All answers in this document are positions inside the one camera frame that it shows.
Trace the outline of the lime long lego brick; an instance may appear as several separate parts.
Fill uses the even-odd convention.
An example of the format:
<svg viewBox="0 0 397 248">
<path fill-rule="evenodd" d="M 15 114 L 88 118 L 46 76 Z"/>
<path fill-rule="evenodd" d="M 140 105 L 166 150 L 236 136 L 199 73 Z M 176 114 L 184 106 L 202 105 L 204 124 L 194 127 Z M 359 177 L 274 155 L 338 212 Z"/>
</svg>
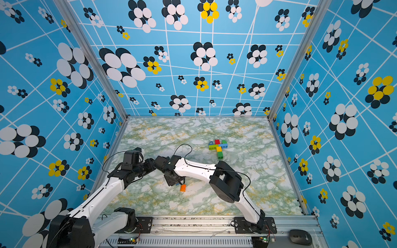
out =
<svg viewBox="0 0 397 248">
<path fill-rule="evenodd" d="M 216 150 L 216 147 L 218 147 L 216 144 L 208 146 L 209 150 Z"/>
</svg>

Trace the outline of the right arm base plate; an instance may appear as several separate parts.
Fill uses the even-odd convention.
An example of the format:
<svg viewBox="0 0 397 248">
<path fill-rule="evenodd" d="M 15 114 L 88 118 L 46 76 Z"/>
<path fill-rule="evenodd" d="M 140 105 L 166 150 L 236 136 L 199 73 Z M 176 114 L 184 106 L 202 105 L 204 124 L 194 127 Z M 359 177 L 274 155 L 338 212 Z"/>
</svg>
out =
<svg viewBox="0 0 397 248">
<path fill-rule="evenodd" d="M 272 217 L 260 218 L 257 223 L 248 222 L 244 217 L 234 217 L 231 224 L 237 234 L 276 234 L 278 232 Z"/>
</svg>

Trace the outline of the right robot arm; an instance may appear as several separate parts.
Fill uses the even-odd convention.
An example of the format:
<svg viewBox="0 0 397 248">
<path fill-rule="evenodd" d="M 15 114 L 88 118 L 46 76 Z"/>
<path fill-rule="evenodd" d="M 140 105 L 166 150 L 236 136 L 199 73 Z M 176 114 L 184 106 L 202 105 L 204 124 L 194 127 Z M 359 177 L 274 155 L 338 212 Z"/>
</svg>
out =
<svg viewBox="0 0 397 248">
<path fill-rule="evenodd" d="M 244 173 L 235 171 L 226 162 L 203 164 L 173 155 L 158 156 L 154 164 L 156 169 L 164 173 L 169 186 L 182 182 L 187 177 L 208 183 L 220 199 L 234 204 L 241 211 L 246 222 L 244 229 L 258 234 L 265 231 L 265 213 L 245 193 L 247 187 L 242 181 Z"/>
</svg>

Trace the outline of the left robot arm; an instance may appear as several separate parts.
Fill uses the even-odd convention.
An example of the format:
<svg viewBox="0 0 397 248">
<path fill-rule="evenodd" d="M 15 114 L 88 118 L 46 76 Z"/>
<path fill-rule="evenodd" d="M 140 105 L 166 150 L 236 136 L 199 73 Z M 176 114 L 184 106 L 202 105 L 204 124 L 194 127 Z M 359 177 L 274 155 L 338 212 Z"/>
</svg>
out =
<svg viewBox="0 0 397 248">
<path fill-rule="evenodd" d="M 108 174 L 107 180 L 69 214 L 55 217 L 49 228 L 48 248 L 97 248 L 114 233 L 142 232 L 143 226 L 131 208 L 118 208 L 98 221 L 108 204 L 130 184 L 155 171 L 155 160 L 144 159 L 136 148 L 124 153 L 123 162 Z"/>
</svg>

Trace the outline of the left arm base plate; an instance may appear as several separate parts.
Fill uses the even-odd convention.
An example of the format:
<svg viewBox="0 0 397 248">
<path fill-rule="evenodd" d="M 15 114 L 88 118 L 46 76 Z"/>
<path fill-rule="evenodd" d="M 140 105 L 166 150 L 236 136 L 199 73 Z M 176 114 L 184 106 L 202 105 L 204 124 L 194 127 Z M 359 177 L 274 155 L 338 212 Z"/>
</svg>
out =
<svg viewBox="0 0 397 248">
<path fill-rule="evenodd" d="M 122 233 L 126 234 L 149 234 L 153 226 L 153 217 L 136 217 L 135 226 L 125 228 Z"/>
</svg>

